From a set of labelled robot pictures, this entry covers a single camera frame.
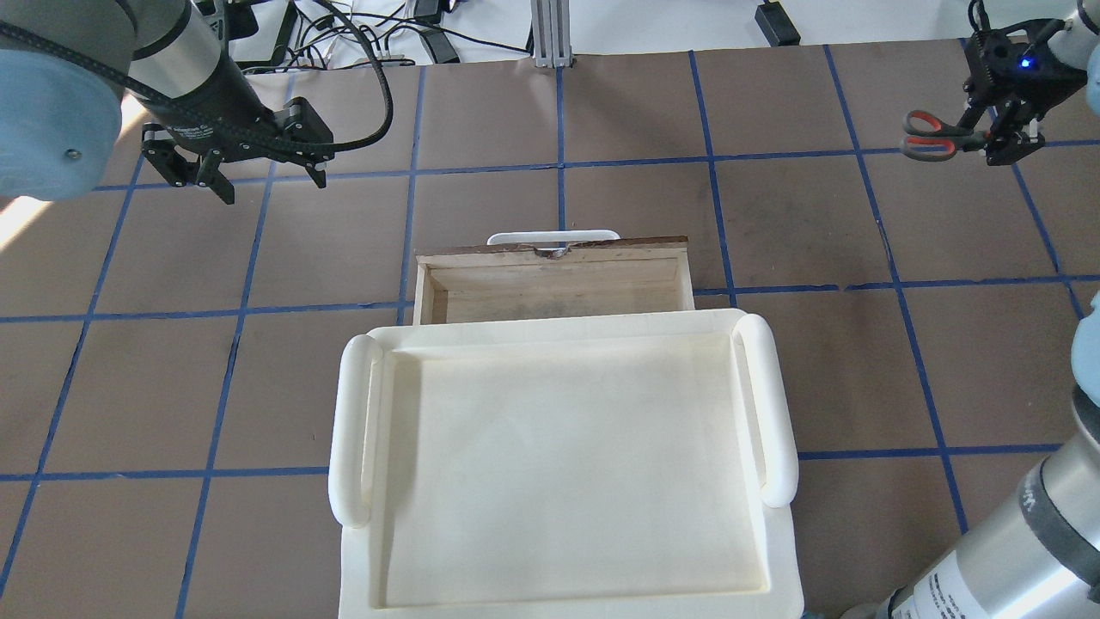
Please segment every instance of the white floor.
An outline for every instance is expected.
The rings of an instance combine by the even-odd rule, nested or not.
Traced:
[[[309,0],[297,0],[310,14],[321,14]],[[573,0],[570,2],[573,52],[640,54],[762,47],[767,41],[754,21],[760,0]],[[355,11],[391,13],[395,0],[346,0]],[[802,43],[860,43],[966,36],[968,0],[783,0],[802,33]],[[1068,15],[1074,0],[987,0],[993,25],[1024,19]],[[522,47],[530,27],[528,0],[463,0],[443,19],[446,27]],[[462,62],[518,57],[518,54],[451,37]],[[393,38],[393,51],[418,64],[430,62],[410,32]],[[338,62],[358,59],[355,49],[333,51]]]

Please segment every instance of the black wire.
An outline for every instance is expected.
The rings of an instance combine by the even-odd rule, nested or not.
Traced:
[[[975,8],[978,9],[977,19],[974,13]],[[966,8],[966,16],[975,32],[989,32],[989,13],[986,12],[986,0],[970,0]]]
[[[321,7],[324,7],[330,13],[336,15],[337,19],[343,22],[344,25],[354,31],[354,34],[356,35],[355,38],[359,40],[360,44],[363,46],[363,51],[366,52],[371,66],[374,68],[374,73],[378,78],[378,86],[382,89],[382,98],[386,106],[386,117],[383,119],[378,129],[365,137],[360,137],[359,140],[352,140],[350,142],[300,142],[298,140],[287,140],[285,137],[272,137],[253,131],[252,129],[228,123],[220,117],[213,118],[205,113],[197,112],[187,106],[176,102],[164,92],[161,92],[160,90],[156,90],[155,88],[141,82],[124,73],[97,60],[96,58],[55,43],[54,41],[40,36],[15,24],[0,20],[0,34],[21,43],[25,43],[32,47],[42,49],[81,68],[88,69],[100,77],[133,90],[141,97],[154,103],[164,106],[165,108],[190,119],[193,122],[206,124],[216,131],[226,133],[227,135],[239,139],[245,143],[255,144],[257,146],[263,146],[277,152],[317,154],[334,154],[338,152],[351,151],[371,145],[385,136],[394,121],[394,99],[389,91],[389,84],[386,81],[386,75],[382,70],[382,63],[380,63],[377,56],[374,55],[371,42],[362,32],[359,31],[358,27],[355,27],[355,24],[352,23],[350,18],[340,12],[340,10],[332,5],[329,0],[312,1]]]
[[[974,20],[974,7],[978,3],[978,0],[970,0],[970,3],[966,8],[966,19],[970,22],[970,27],[975,32],[978,32],[978,22]]]
[[[471,43],[477,43],[479,45],[488,45],[491,47],[499,47],[502,49],[508,49],[510,52],[519,52],[520,54],[528,55],[527,49],[524,49],[522,47],[516,47],[514,45],[506,45],[504,43],[497,43],[495,41],[485,41],[484,38],[476,38],[474,36],[470,36],[469,34],[463,34],[461,32],[451,30],[449,27],[443,27],[441,25],[435,25],[435,24],[429,24],[429,23],[421,23],[421,22],[418,22],[416,20],[410,20],[410,19],[405,19],[405,18],[387,16],[387,15],[383,15],[383,14],[380,14],[380,13],[361,13],[361,12],[354,12],[354,13],[348,13],[348,14],[350,16],[354,16],[354,18],[375,18],[375,19],[382,19],[384,22],[386,22],[386,21],[394,21],[394,22],[398,22],[398,23],[402,23],[402,24],[419,25],[419,26],[426,27],[428,30],[436,30],[436,31],[439,31],[439,32],[446,32],[447,34],[451,34],[453,36],[458,36],[459,38],[465,38],[466,41],[470,41]]]
[[[385,60],[380,59],[378,62],[382,63],[383,65],[396,65],[396,66],[415,66],[416,65],[416,60],[414,60],[413,58],[389,58],[389,59],[385,59]],[[299,71],[299,70],[345,70],[345,69],[349,69],[349,68],[359,68],[359,67],[367,66],[370,64],[371,64],[371,60],[361,60],[361,62],[358,62],[355,64],[351,64],[351,65],[346,65],[346,66],[327,67],[327,68],[326,67],[316,66],[316,65],[301,65],[301,66],[286,66],[286,65],[251,66],[249,68],[241,69],[241,73],[243,73],[244,75],[267,75],[267,74],[272,74],[272,73],[290,73],[290,71]]]
[[[415,32],[418,35],[420,35],[420,38],[424,38],[424,31],[421,31],[420,29],[416,27],[415,25],[409,25],[407,23],[399,23],[399,24],[395,25],[394,27],[391,27],[389,30],[387,30],[386,34],[383,35],[382,46],[387,52],[389,51],[389,37],[393,36],[395,32],[400,32],[403,30],[411,30],[413,32]]]

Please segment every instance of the wooden drawer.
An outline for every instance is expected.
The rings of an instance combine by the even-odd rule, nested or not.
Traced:
[[[414,325],[694,308],[686,236],[590,241],[563,248],[477,245],[417,255]]]

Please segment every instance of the power adapter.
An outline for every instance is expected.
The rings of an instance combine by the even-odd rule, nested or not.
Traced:
[[[799,30],[794,27],[791,18],[779,2],[766,0],[763,4],[757,7],[756,20],[772,47],[798,45],[802,41]]]

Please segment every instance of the tray handle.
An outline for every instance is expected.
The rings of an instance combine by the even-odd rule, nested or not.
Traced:
[[[337,521],[362,529],[371,521],[374,450],[382,398],[383,352],[369,335],[352,339],[340,360],[332,455],[329,460],[329,505]]]
[[[791,430],[776,340],[763,319],[749,314],[737,321],[734,344],[745,351],[757,427],[763,452],[765,483],[760,498],[770,508],[791,505],[799,487],[799,453]]]

